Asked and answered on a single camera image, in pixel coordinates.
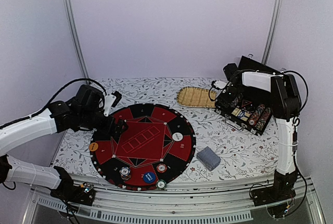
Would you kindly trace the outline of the orange big blind button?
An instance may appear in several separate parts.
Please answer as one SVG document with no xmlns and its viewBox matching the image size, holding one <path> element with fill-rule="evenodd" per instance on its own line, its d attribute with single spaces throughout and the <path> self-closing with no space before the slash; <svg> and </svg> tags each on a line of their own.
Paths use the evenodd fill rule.
<svg viewBox="0 0 333 224">
<path fill-rule="evenodd" d="M 88 149 L 89 149 L 91 152 L 95 152 L 95 151 L 97 151 L 97 149 L 98 149 L 98 143 L 96 143 L 96 142 L 92 142 L 92 143 L 90 143 L 89 146 L 88 146 Z"/>
</svg>

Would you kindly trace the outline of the round red black poker mat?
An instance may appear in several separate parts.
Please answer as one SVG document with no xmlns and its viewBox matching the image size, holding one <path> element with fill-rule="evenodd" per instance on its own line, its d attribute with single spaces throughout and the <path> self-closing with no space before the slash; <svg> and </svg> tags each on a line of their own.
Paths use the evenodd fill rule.
<svg viewBox="0 0 333 224">
<path fill-rule="evenodd" d="M 98 143 L 98 149 L 90 151 L 94 167 L 109 183 L 132 191 L 154 190 L 158 180 L 169 183 L 190 165 L 196 150 L 195 132 L 176 110 L 160 104 L 133 104 L 111 116 L 126 120 L 128 129 L 117 138 L 94 131 L 91 143 Z M 172 139 L 176 132 L 183 134 L 182 141 Z M 157 171 L 160 163 L 167 166 L 165 173 Z M 120 177 L 119 170 L 124 166 L 131 169 L 128 181 Z M 155 182 L 143 181 L 146 172 L 156 175 Z"/>
</svg>

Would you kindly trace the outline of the blue white poker chip stack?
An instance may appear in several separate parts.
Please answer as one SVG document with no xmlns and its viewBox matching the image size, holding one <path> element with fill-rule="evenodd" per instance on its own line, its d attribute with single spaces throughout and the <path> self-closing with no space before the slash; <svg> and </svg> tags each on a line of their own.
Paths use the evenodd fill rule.
<svg viewBox="0 0 333 224">
<path fill-rule="evenodd" d="M 130 167 L 124 166 L 119 170 L 120 177 L 123 181 L 128 181 L 131 178 L 131 169 Z"/>
</svg>

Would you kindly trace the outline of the white dealer button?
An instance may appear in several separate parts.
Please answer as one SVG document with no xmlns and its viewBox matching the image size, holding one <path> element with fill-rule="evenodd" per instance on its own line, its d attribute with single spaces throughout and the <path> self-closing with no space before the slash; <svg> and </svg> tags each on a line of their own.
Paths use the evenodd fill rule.
<svg viewBox="0 0 333 224">
<path fill-rule="evenodd" d="M 176 142 L 182 141 L 184 138 L 182 133 L 176 132 L 172 135 L 172 139 Z"/>
</svg>

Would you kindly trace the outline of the red white poker chip stack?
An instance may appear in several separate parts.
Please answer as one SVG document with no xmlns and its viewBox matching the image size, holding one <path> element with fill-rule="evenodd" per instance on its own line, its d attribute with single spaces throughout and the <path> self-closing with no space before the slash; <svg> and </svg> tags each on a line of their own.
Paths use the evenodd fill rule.
<svg viewBox="0 0 333 224">
<path fill-rule="evenodd" d="M 160 164 L 157 165 L 157 171 L 159 173 L 165 173 L 166 170 L 167 170 L 167 166 L 165 164 L 160 163 Z"/>
</svg>

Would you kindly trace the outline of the blue small blind button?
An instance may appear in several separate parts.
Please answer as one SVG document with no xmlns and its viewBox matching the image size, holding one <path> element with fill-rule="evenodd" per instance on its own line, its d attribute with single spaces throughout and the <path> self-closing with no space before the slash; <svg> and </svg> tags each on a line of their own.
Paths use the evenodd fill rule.
<svg viewBox="0 0 333 224">
<path fill-rule="evenodd" d="M 143 181 L 147 184 L 153 183 L 156 180 L 156 175 L 153 172 L 146 172 L 143 175 Z"/>
</svg>

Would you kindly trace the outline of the green poker chip stack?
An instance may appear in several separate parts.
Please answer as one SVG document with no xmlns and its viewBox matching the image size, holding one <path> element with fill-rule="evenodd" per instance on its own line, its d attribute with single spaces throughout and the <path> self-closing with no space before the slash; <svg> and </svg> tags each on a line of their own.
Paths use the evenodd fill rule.
<svg viewBox="0 0 333 224">
<path fill-rule="evenodd" d="M 156 187 L 157 189 L 159 190 L 164 190 L 167 186 L 167 183 L 164 181 L 164 180 L 158 180 L 157 183 L 156 183 Z"/>
</svg>

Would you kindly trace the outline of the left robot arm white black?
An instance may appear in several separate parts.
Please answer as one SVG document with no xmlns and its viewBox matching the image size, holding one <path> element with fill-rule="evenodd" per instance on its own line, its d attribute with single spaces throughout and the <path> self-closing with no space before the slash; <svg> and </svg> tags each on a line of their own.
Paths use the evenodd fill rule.
<svg viewBox="0 0 333 224">
<path fill-rule="evenodd" d="M 71 129 L 96 129 L 108 137 L 117 138 L 127 129 L 123 120 L 109 112 L 122 95 L 111 94 L 90 85 L 81 85 L 70 100 L 51 101 L 43 109 L 1 127 L 1 183 L 22 182 L 50 189 L 52 197 L 64 202 L 91 206 L 95 198 L 93 185 L 76 186 L 62 167 L 44 167 L 16 159 L 8 152 L 31 140 Z"/>
</svg>

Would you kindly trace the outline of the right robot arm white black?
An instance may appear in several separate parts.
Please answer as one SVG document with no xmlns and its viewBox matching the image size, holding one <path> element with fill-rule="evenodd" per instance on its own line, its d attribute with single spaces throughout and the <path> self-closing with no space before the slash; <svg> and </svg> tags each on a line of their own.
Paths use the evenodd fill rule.
<svg viewBox="0 0 333 224">
<path fill-rule="evenodd" d="M 213 81 L 220 90 L 214 102 L 217 113 L 255 133 L 268 125 L 265 117 L 274 117 L 278 130 L 278 160 L 274 182 L 250 190 L 255 206 L 275 203 L 296 196 L 294 183 L 299 170 L 296 163 L 297 126 L 302 110 L 296 80 L 284 72 L 238 69 L 234 63 L 224 68 L 228 81 Z"/>
</svg>

